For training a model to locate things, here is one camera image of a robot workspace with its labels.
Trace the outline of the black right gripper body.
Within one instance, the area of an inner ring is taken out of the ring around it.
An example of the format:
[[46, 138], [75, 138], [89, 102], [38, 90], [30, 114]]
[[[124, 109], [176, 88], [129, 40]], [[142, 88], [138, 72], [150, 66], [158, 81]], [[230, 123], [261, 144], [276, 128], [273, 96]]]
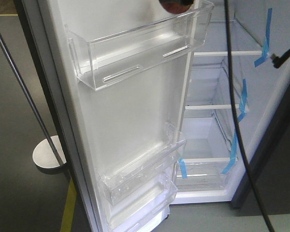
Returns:
[[192, 5], [194, 0], [159, 0], [160, 3], [176, 3], [180, 5]]

